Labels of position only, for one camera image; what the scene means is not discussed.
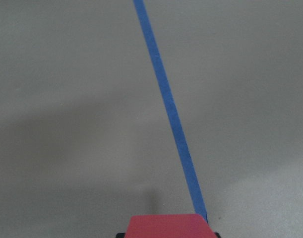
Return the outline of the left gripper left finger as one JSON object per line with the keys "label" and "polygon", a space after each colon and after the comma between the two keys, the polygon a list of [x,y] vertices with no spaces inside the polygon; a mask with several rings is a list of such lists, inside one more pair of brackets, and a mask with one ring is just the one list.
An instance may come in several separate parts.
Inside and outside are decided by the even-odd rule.
{"label": "left gripper left finger", "polygon": [[116,238],[125,238],[125,233],[117,233]]}

